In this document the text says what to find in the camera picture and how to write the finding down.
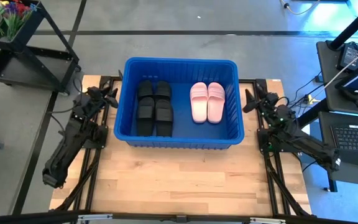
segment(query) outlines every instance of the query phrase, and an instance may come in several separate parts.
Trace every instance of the concrete floor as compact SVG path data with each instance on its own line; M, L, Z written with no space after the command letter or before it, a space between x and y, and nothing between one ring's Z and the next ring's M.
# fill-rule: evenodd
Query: concrete floor
M43 4L61 30L71 30L80 2L44 0ZM294 1L291 2L291 8L302 11L310 4ZM279 0L230 0L230 4L219 0L100 0L98 3L86 3L79 30L341 31L353 19L346 4L331 2L321 3L304 15L294 16L282 9ZM39 29L50 27L43 23ZM241 78L281 79L286 95L293 99L296 89L320 71L316 42L326 39L330 38L78 35L73 48L80 57L83 71L90 75L115 75L118 69L124 69L128 58L138 56L229 59L237 63ZM30 45L64 49L54 36L33 36ZM318 84L310 84L300 91L300 95L316 86ZM0 141L6 145L0 150L0 215L11 212L49 95L48 91L0 84ZM72 98L73 95L59 96L55 110L69 108ZM57 118L65 124L68 114L60 114ZM58 125L51 122L25 203L25 213L44 212L48 209L52 188L43 185L41 170L61 138L58 130ZM338 193L322 191L328 183L325 173L318 166L311 166L304 177L315 215L358 222L358 185L339 182ZM114 222L157 223L136 220Z

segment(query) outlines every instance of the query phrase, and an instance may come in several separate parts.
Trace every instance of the wooden table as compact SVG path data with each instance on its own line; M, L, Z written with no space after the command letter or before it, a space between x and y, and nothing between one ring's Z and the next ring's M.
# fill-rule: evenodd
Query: wooden table
M87 75L84 90L98 86L100 76ZM268 90L283 96L280 80L267 80ZM121 82L114 82L118 88ZM240 84L241 105L246 104ZM227 150L131 147L113 133L116 110L109 110L109 136L102 150L91 210L109 213L269 216L270 206L264 159L259 152L257 113L242 114L244 140ZM68 171L63 189L53 192L50 208L58 207L78 182L84 150ZM281 153L285 183L297 202L311 212L301 165L290 153ZM275 186L279 211L280 191ZM85 206L82 197L81 208Z

